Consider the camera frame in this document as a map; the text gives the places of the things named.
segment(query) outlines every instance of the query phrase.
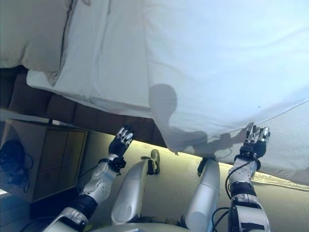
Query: white pillow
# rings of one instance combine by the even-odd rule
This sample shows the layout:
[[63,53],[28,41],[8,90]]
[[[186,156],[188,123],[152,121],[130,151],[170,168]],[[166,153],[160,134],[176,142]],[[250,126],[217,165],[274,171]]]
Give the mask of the white pillow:
[[1,0],[0,67],[45,72],[57,81],[73,0]]

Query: black glove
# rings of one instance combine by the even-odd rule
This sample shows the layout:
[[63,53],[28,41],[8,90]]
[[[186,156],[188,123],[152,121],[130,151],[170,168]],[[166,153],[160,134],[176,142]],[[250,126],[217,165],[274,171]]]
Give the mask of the black glove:
[[108,148],[109,154],[115,154],[122,157],[133,141],[133,136],[133,131],[131,131],[129,126],[122,127]]
[[253,152],[256,154],[256,157],[259,159],[266,153],[266,142],[258,140],[253,148]]

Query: floor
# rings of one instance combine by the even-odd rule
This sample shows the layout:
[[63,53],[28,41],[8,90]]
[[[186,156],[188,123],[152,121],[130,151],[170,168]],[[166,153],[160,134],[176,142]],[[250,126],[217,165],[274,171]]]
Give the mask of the floor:
[[[84,164],[81,172],[96,165],[97,161],[107,156],[108,145],[113,136],[91,132],[89,142],[84,155]],[[129,168],[141,156],[148,156],[152,149],[158,149],[161,157],[161,173],[158,176],[149,176],[146,182],[146,193],[143,199],[142,215],[158,216],[170,219],[180,219],[187,203],[189,202],[195,187],[199,183],[197,167],[201,158],[179,153],[178,156],[168,149],[134,141],[125,154],[127,162],[113,184],[109,198],[96,210],[91,218],[94,227],[111,223],[110,212],[115,200],[118,188]],[[220,164],[221,195],[218,207],[228,206],[228,197],[224,191],[224,181],[229,165]],[[81,180],[85,184],[91,174],[87,174]],[[271,223],[273,232],[308,231],[309,221],[309,192],[306,187],[296,190],[291,187],[279,187],[262,184],[264,175],[257,175],[255,190],[263,204]],[[218,226],[219,232],[227,231],[227,217]]]

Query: white sheet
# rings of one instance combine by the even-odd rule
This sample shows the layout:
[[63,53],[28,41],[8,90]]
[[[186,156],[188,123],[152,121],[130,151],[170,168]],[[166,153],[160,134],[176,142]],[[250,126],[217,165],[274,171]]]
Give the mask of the white sheet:
[[[55,87],[38,72],[27,82],[107,112],[153,117],[170,149],[222,162],[239,150],[237,129],[275,117],[262,124],[272,131],[263,171],[309,185],[308,8],[286,4],[79,1]],[[232,138],[211,138],[225,132]]]

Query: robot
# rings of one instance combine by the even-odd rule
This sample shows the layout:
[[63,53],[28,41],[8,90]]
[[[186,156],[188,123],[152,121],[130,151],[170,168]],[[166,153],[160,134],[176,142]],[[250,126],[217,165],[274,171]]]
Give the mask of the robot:
[[[85,228],[96,208],[108,198],[114,179],[125,167],[124,154],[133,137],[128,126],[118,131],[109,146],[108,158],[98,162],[83,192],[44,232],[81,232]],[[216,225],[226,214],[229,232],[269,232],[267,215],[251,183],[255,171],[261,166],[259,158],[266,153],[269,137],[268,127],[257,132],[254,125],[247,130],[246,139],[225,182],[230,207],[216,209],[220,191],[219,165],[216,160],[203,158],[197,169],[200,183],[181,220],[172,224],[166,221],[150,223],[141,217],[146,177],[160,173],[160,155],[153,150],[150,157],[142,157],[126,174],[112,209],[113,225],[95,232],[216,232]],[[214,215],[221,209],[227,211],[215,223]]]

